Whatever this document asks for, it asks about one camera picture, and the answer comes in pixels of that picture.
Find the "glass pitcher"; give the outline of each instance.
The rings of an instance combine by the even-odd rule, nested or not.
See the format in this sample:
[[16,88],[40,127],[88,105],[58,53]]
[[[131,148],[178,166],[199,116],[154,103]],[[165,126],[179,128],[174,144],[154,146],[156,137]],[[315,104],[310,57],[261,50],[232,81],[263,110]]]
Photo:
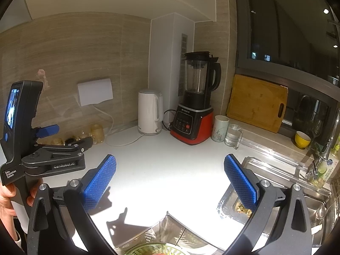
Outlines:
[[207,61],[185,61],[185,90],[195,94],[203,94],[207,76]]
[[228,126],[227,135],[225,136],[224,143],[234,149],[238,149],[243,136],[242,128],[239,125],[230,124]]

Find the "cutting board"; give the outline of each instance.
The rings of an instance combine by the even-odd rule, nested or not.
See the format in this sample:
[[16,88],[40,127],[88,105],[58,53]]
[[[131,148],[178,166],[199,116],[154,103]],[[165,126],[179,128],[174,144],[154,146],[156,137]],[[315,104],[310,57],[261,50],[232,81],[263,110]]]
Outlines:
[[227,116],[277,133],[286,111],[288,88],[235,75]]

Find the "green colander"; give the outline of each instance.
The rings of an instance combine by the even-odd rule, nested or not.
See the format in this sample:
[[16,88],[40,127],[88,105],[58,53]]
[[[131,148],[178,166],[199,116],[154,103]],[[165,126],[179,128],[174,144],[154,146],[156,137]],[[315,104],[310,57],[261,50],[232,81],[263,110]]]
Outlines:
[[188,252],[182,250],[180,247],[173,244],[165,244],[162,242],[151,242],[147,244],[137,245],[131,248],[125,255],[190,255]]

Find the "blender control panel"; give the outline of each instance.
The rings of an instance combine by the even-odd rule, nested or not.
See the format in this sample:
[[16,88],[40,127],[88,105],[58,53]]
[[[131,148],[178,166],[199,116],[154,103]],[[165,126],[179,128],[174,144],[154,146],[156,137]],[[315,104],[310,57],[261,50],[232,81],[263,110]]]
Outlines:
[[191,133],[191,127],[193,126],[193,117],[178,111],[174,120],[174,127],[185,134]]

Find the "kitchen sink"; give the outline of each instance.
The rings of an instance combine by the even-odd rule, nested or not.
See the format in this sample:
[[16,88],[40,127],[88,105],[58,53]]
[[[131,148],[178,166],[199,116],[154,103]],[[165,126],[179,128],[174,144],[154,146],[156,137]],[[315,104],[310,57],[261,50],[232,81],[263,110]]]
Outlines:
[[[289,163],[287,160],[287,158],[284,160],[279,160],[278,165],[278,161],[275,160],[275,158],[273,160],[272,155],[271,160],[268,160],[268,162],[260,161],[254,157],[246,157],[242,162],[242,166],[246,169],[252,170],[259,180],[267,179],[275,187],[290,188],[294,183],[297,183],[301,186],[305,193],[305,200],[308,207],[311,227],[313,228],[319,224],[322,224],[321,230],[312,235],[312,247],[319,247],[323,240],[331,232],[336,221],[338,211],[337,200],[334,199],[334,195],[332,195],[331,190],[327,190],[326,188],[317,189],[314,185],[311,185],[303,178],[304,175],[302,174],[304,174],[306,171],[304,166],[300,166],[296,164],[296,162]],[[284,170],[285,168],[278,167],[285,167],[285,164],[288,164],[288,167],[290,168],[293,167],[293,171],[289,172]],[[237,211],[239,202],[239,198],[234,191],[234,188],[232,185],[230,185],[217,207],[221,218],[232,218],[242,224],[245,224],[249,217],[246,213]],[[328,214],[324,219],[318,220],[316,219],[315,213],[316,210],[322,205],[324,205],[326,208],[331,206],[331,209],[328,211]],[[268,223],[266,224],[266,227],[263,231],[264,236],[266,237],[269,236],[274,226],[276,217],[278,215],[278,209],[278,207],[275,207],[272,210]]]

